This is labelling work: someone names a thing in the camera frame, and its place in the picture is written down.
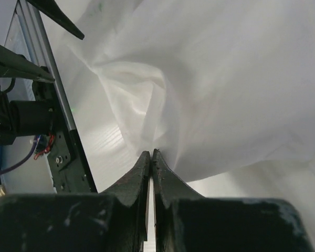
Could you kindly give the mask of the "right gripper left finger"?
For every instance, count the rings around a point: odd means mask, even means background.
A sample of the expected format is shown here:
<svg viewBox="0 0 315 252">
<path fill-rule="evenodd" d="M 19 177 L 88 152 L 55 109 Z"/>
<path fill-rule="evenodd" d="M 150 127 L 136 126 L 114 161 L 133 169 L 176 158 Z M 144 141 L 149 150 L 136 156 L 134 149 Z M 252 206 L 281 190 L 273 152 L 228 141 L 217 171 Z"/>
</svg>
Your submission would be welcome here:
<svg viewBox="0 0 315 252">
<path fill-rule="evenodd" d="M 101 193 L 0 198 L 0 251 L 142 251 L 150 154 Z"/>
</svg>

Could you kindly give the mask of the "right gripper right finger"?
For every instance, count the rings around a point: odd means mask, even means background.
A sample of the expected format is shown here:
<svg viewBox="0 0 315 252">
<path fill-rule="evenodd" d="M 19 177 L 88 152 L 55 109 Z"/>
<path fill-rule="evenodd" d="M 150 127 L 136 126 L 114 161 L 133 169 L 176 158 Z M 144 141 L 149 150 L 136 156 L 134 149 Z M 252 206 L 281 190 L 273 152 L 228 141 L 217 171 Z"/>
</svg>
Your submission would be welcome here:
<svg viewBox="0 0 315 252">
<path fill-rule="evenodd" d="M 278 198 L 209 198 L 154 150 L 157 251 L 313 251 L 298 211 Z"/>
</svg>

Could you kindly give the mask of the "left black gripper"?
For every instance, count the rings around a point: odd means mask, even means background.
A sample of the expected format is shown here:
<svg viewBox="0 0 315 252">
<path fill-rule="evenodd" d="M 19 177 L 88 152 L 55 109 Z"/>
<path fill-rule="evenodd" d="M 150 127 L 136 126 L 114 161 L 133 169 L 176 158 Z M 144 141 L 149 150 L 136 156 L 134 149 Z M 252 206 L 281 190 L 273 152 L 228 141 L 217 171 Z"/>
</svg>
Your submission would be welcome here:
<svg viewBox="0 0 315 252">
<path fill-rule="evenodd" d="M 63 29 L 83 40 L 83 32 L 65 15 L 55 0 L 27 0 L 37 10 L 52 19 Z M 26 58 L 16 54 L 0 45 L 0 78 L 11 78 L 10 85 L 4 92 L 11 92 L 15 87 L 17 78 L 29 79 L 45 83 L 53 83 L 53 76 L 43 70 L 40 66 L 28 61 Z"/>
</svg>

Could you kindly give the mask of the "white t shirt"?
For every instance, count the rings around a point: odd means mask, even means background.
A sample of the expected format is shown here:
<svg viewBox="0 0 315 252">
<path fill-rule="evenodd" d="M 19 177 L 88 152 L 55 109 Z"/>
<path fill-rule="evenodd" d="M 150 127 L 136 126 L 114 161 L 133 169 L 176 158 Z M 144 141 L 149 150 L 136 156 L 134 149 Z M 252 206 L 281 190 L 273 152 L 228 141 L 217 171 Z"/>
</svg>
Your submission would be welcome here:
<svg viewBox="0 0 315 252">
<path fill-rule="evenodd" d="M 315 171 L 315 1 L 90 1 L 66 47 L 132 153 L 186 181 L 263 161 Z"/>
</svg>

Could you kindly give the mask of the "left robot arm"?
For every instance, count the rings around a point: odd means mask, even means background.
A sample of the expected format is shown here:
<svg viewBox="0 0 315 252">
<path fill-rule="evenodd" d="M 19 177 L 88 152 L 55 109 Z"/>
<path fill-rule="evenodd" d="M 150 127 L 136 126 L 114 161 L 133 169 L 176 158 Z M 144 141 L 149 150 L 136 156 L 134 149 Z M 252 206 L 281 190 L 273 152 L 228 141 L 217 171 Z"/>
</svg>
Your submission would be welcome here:
<svg viewBox="0 0 315 252">
<path fill-rule="evenodd" d="M 77 37 L 84 34 L 55 1 L 15 1 L 28 57 L 0 45 L 0 145 L 17 137 L 71 132 L 76 126 L 56 65 L 41 14 Z M 30 80 L 33 101 L 9 101 L 17 81 Z"/>
</svg>

